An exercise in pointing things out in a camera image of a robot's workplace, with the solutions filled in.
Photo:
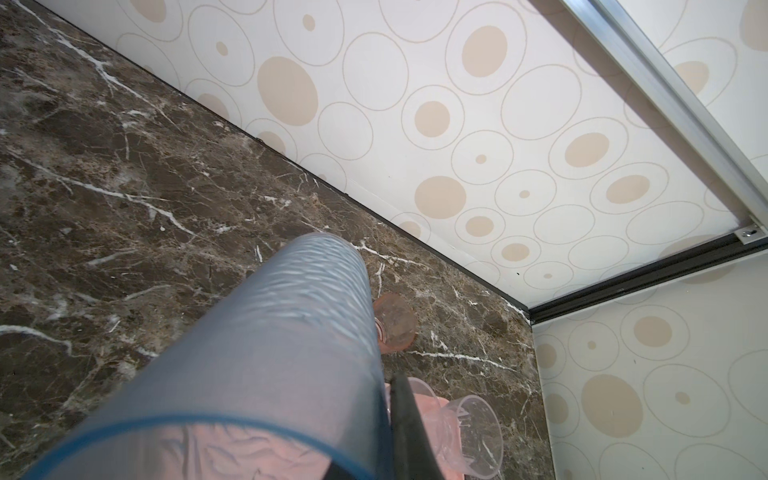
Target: beige circle pattern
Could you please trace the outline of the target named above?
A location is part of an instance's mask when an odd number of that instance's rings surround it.
[[[266,5],[266,0],[219,0],[219,2],[232,12],[241,15],[253,15]]]
[[[602,323],[585,322],[568,336],[568,352],[582,369],[591,372],[605,370],[619,357],[616,334]]]
[[[691,202],[666,202],[638,213],[627,225],[627,238],[640,245],[661,245],[685,237],[704,219]]]
[[[619,1],[666,11],[665,0]],[[734,66],[743,72],[764,53],[761,2],[741,0],[729,17],[740,24],[699,33],[689,29],[696,5],[666,0],[672,14],[653,14],[649,36],[668,37],[660,49],[670,65],[726,111],[735,85],[757,83]],[[686,172],[674,129],[559,0],[111,4],[126,15],[89,25],[100,6],[72,18],[86,31],[113,29],[132,61],[385,218],[412,212],[397,225],[462,265],[485,262],[489,278],[498,269],[500,288],[529,307],[651,262],[682,238],[735,228],[728,207],[738,206]],[[670,36],[683,11],[687,26]],[[750,115],[745,135],[758,125]],[[747,154],[765,154],[761,145]],[[638,164],[657,164],[666,180],[653,167],[630,173]],[[664,184],[672,188],[657,197]],[[484,208],[495,214],[458,221]],[[537,278],[546,262],[570,270]]]
[[[413,212],[397,214],[391,221],[424,243],[429,241],[429,236],[432,234],[432,228],[427,219]]]
[[[373,126],[355,105],[339,101],[324,107],[317,118],[317,134],[329,152],[342,160],[365,157],[373,147]]]
[[[515,75],[528,34],[520,14],[501,2],[488,2],[465,13],[445,47],[451,82],[466,94],[489,94]]]
[[[621,321],[621,339],[637,356],[669,360],[680,355],[690,341],[685,319],[667,306],[643,305]]]
[[[155,40],[176,40],[184,28],[178,0],[118,0],[118,5],[134,25]]]
[[[549,151],[549,166],[563,178],[578,180],[611,168],[627,150],[629,132],[613,118],[589,118],[558,136]]]
[[[537,214],[554,200],[558,185],[541,170],[523,170],[506,177],[496,187],[496,206],[507,215]]]
[[[768,372],[768,349],[745,353],[728,369],[728,386],[741,407],[768,424],[768,383],[755,374]]]
[[[741,14],[739,36],[744,44],[757,51],[768,51],[768,5],[764,0],[747,0]]]
[[[268,58],[257,75],[259,95],[277,120],[299,127],[317,114],[317,88],[301,65],[290,58]]]
[[[414,201],[425,217],[444,219],[462,211],[467,193],[454,178],[430,177],[416,188]]]
[[[212,77],[233,87],[253,77],[256,62],[248,36],[224,10],[210,5],[195,8],[187,32],[192,51]]]
[[[170,86],[179,88],[179,74],[171,64],[170,59],[154,43],[133,33],[120,35],[114,47],[128,58],[132,58],[139,66],[154,74]]]
[[[505,228],[504,217],[496,210],[484,207],[466,210],[458,216],[455,225],[458,238],[473,245],[497,240]]]
[[[325,154],[309,154],[299,165],[341,191],[346,190],[346,172],[339,162]]]
[[[736,74],[736,47],[722,38],[687,41],[664,52],[664,57],[705,105],[714,102]]]
[[[611,170],[592,187],[589,199],[604,214],[625,214],[654,202],[669,184],[669,174],[652,163],[628,164]]]
[[[595,480],[597,478],[587,456],[570,443],[552,443],[552,460],[558,480],[561,478],[563,480]]]
[[[528,286],[537,290],[553,290],[570,282],[574,271],[562,262],[541,262],[530,266],[523,274]]]
[[[563,128],[581,103],[581,81],[563,65],[543,65],[518,78],[502,101],[502,123],[510,135],[539,140]]]
[[[423,43],[440,35],[456,13],[458,0],[379,0],[384,22],[405,41]]]
[[[556,336],[537,335],[533,340],[533,347],[536,353],[539,376],[544,380],[549,380],[560,375],[565,368],[566,357],[568,356],[563,342]]]
[[[571,265],[583,270],[602,270],[621,262],[629,253],[629,244],[610,235],[591,237],[576,243],[568,252]]]
[[[530,238],[513,236],[502,238],[491,248],[491,258],[499,266],[521,268],[535,262],[541,255],[541,245]]]
[[[533,225],[536,238],[544,243],[565,245],[586,237],[594,227],[594,214],[581,205],[561,205],[545,211]]]
[[[507,137],[497,131],[480,130],[458,141],[451,154],[451,167],[462,181],[485,185],[507,173],[514,156]]]
[[[389,110],[406,94],[408,62],[390,37],[377,32],[353,39],[344,52],[344,85],[363,107]]]
[[[674,474],[677,480],[732,478],[734,475],[743,480],[768,478],[743,455],[711,443],[698,443],[683,449],[675,459]]]
[[[650,453],[631,443],[613,443],[600,455],[601,480],[669,480],[669,475]]]
[[[204,78],[196,78],[187,84],[184,93],[224,120],[240,126],[240,109],[221,85]]]
[[[448,147],[464,127],[464,105],[452,90],[427,85],[414,91],[402,106],[402,130],[419,148]]]
[[[269,118],[257,118],[251,121],[245,131],[288,158],[298,157],[296,142],[285,127]]]
[[[549,435],[557,438],[569,436],[578,427],[578,402],[573,392],[562,383],[550,382],[541,386]]]
[[[613,375],[596,375],[584,384],[581,408],[592,426],[615,439],[632,435],[643,422],[643,404],[637,392]]]
[[[699,369],[662,365],[643,381],[648,410],[666,427],[689,437],[710,437],[730,421],[730,401],[723,387]]]
[[[337,0],[275,0],[277,34],[303,63],[321,67],[334,61],[344,45],[344,17]]]

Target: wall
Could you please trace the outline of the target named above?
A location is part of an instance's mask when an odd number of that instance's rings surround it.
[[[768,179],[768,0],[619,0]]]
[[[529,306],[739,224],[556,0],[42,3]]]
[[[281,245],[315,228],[359,248],[374,298],[397,293],[419,318],[408,352],[382,357],[385,378],[404,372],[445,398],[481,396],[502,424],[501,475],[553,478],[533,335],[504,299],[26,5],[0,0],[1,480],[18,480]],[[122,86],[110,88],[91,58]],[[186,442],[226,480],[254,480]],[[83,477],[213,480],[188,465],[189,475]]]
[[[559,479],[768,478],[768,252],[534,326]]]

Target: plastic cup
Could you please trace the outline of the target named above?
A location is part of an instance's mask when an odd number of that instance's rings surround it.
[[[376,318],[376,333],[381,353],[399,352],[413,343],[416,336],[416,315],[400,295],[381,295],[373,302],[373,315]]]
[[[502,429],[491,406],[475,395],[456,399],[424,415],[441,425],[442,442],[436,457],[457,472],[487,480],[502,467]]]

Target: brown marble floor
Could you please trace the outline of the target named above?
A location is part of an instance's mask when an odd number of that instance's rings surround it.
[[[419,317],[386,374],[475,393],[500,478],[554,478],[531,330],[504,299],[29,0],[0,5],[0,478],[17,478],[291,239],[359,248]]]

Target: pink object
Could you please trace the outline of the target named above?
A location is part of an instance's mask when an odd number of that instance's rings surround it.
[[[454,439],[453,443],[458,442],[458,452],[461,455],[461,436],[458,431],[458,422],[446,422],[442,417],[439,418],[439,421],[435,420],[434,414],[439,412],[443,406],[449,404],[448,399],[438,397],[432,391],[432,388],[420,379],[409,377],[408,381],[413,391],[413,397],[416,400],[416,408],[419,409],[419,413],[422,416],[422,423],[429,438],[429,445],[435,454],[435,459],[437,460],[438,467],[440,467],[442,476],[445,480],[464,480],[464,474],[451,468],[442,455],[440,455],[441,450],[446,448],[444,445],[446,439]],[[389,384],[386,383],[385,385],[387,413],[389,413]]]
[[[262,429],[195,423],[132,435],[145,480],[320,480],[331,463],[312,447]],[[115,472],[115,478],[127,476]]]
[[[376,332],[381,353],[407,349],[416,337],[416,315],[411,306],[396,293],[384,293],[373,302]]]

